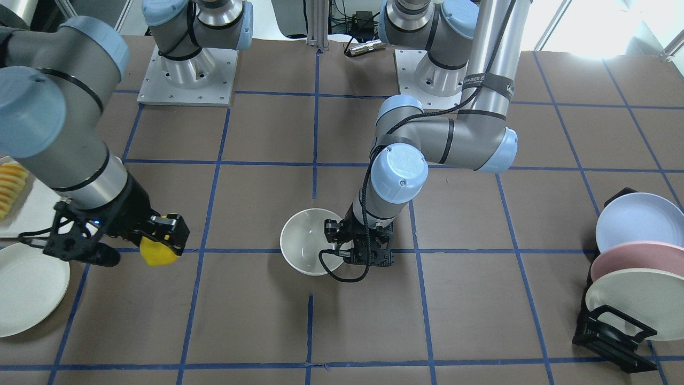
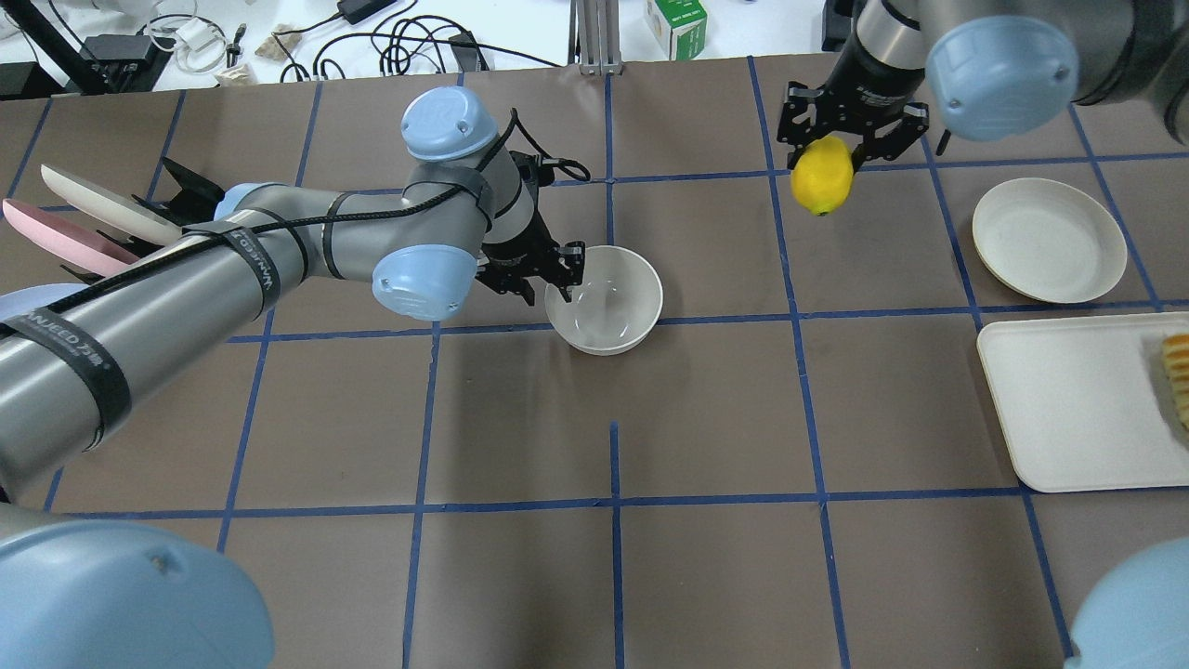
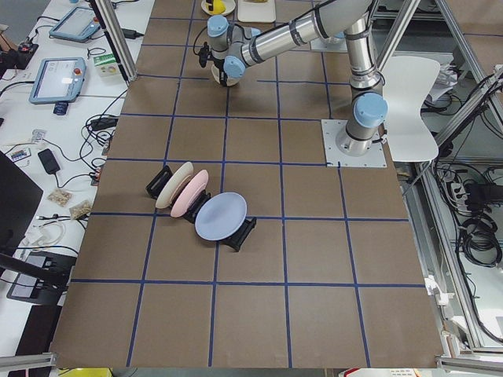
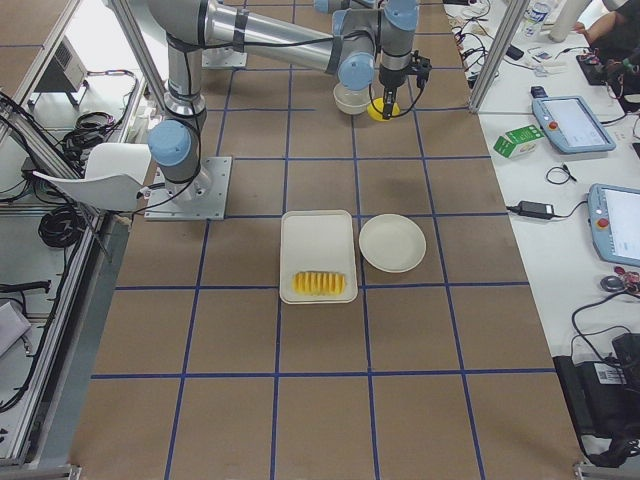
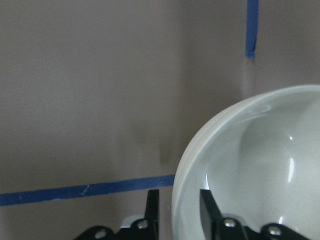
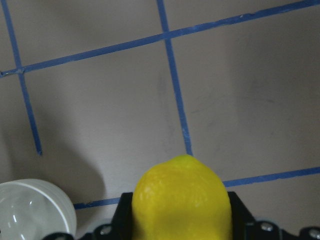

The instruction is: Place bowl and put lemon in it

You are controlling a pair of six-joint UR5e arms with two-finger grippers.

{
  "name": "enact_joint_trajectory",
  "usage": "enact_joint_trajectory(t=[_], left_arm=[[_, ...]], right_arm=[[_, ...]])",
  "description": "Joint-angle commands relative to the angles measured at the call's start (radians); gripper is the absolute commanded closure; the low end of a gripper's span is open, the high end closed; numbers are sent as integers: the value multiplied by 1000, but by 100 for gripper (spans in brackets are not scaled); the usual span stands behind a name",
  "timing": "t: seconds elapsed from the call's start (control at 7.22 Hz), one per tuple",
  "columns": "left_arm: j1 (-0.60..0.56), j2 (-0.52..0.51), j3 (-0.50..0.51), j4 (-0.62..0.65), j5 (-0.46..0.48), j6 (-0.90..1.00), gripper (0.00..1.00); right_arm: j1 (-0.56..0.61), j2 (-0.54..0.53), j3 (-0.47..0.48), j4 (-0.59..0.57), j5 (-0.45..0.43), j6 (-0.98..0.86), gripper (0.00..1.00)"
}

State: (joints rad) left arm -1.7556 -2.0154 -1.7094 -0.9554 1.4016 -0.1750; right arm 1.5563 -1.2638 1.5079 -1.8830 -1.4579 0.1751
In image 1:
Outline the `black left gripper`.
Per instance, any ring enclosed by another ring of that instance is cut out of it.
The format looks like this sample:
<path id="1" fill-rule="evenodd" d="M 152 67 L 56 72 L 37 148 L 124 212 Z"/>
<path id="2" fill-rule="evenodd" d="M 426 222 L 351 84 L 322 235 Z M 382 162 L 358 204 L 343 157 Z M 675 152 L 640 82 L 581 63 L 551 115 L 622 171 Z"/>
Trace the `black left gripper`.
<path id="1" fill-rule="evenodd" d="M 350 207 L 343 220 L 325 219 L 323 234 L 327 243 L 341 245 L 340 256 L 350 265 L 392 266 L 395 256 L 394 223 L 366 229 Z"/>

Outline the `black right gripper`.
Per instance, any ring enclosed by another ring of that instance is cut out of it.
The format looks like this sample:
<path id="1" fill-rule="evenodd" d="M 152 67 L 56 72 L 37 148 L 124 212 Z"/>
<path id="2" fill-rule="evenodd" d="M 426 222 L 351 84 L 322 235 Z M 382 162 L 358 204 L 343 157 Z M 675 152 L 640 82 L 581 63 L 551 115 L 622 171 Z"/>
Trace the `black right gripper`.
<path id="1" fill-rule="evenodd" d="M 123 238 L 139 245 L 143 234 L 153 244 L 161 244 L 175 256 L 185 251 L 190 229 L 182 215 L 159 215 L 151 207 L 147 192 L 132 174 L 122 192 L 109 204 L 84 210 L 59 201 L 53 227 L 42 252 L 62 261 L 82 261 L 96 266 L 116 266 L 121 255 L 101 243 L 103 236 Z"/>

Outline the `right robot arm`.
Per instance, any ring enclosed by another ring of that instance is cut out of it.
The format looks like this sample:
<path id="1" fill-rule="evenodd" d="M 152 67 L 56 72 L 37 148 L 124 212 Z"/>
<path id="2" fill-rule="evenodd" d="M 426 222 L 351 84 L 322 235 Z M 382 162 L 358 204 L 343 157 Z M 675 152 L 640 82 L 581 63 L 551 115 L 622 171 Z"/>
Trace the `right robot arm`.
<path id="1" fill-rule="evenodd" d="M 150 266 L 173 263 L 190 230 L 180 214 L 161 215 L 147 192 L 96 134 L 95 125 L 123 79 L 129 47 L 102 20 L 76 16 L 55 32 L 2 21 L 2 153 L 57 193 L 43 244 L 19 240 L 63 261 L 115 266 L 101 242 L 122 238 Z"/>

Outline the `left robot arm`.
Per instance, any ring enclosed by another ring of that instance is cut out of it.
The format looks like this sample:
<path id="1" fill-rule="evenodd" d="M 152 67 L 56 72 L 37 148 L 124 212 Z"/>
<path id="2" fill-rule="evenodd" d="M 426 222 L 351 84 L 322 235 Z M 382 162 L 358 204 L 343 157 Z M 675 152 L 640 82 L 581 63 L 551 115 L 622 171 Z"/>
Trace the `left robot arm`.
<path id="1" fill-rule="evenodd" d="M 506 125 L 515 94 L 520 42 L 530 1 L 386 1 L 379 35 L 424 49 L 423 89 L 460 94 L 443 111 L 410 95 L 381 105 L 369 166 L 345 218 L 327 220 L 329 249 L 318 253 L 364 266 L 391 266 L 393 222 L 428 177 L 428 164 L 502 173 L 515 160 L 516 132 Z"/>

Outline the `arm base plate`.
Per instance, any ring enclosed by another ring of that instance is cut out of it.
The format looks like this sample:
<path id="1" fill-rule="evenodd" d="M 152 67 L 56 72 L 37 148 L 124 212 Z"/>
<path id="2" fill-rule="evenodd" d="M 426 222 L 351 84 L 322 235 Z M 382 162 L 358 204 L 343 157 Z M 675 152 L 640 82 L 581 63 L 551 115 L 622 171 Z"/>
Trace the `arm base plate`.
<path id="1" fill-rule="evenodd" d="M 464 64 L 456 69 L 436 64 L 425 50 L 395 50 L 395 66 L 401 94 L 426 98 L 454 98 L 463 86 L 467 70 Z"/>
<path id="2" fill-rule="evenodd" d="M 229 107 L 238 51 L 203 48 L 194 58 L 173 61 L 154 49 L 138 93 L 144 105 Z"/>

